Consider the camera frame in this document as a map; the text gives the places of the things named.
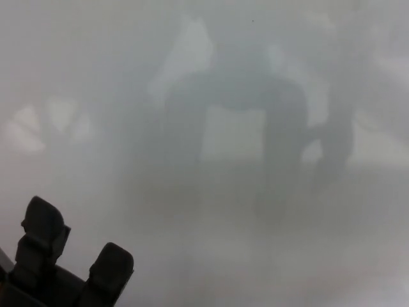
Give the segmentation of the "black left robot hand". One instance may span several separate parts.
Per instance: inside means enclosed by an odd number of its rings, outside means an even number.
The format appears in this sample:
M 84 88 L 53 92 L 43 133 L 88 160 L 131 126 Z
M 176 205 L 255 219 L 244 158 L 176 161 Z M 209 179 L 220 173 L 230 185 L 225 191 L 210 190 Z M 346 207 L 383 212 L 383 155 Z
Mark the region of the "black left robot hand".
M 108 242 L 89 268 L 87 280 L 57 264 L 71 228 L 60 211 L 31 198 L 15 258 L 1 253 L 1 306 L 114 306 L 134 273 L 134 257 Z

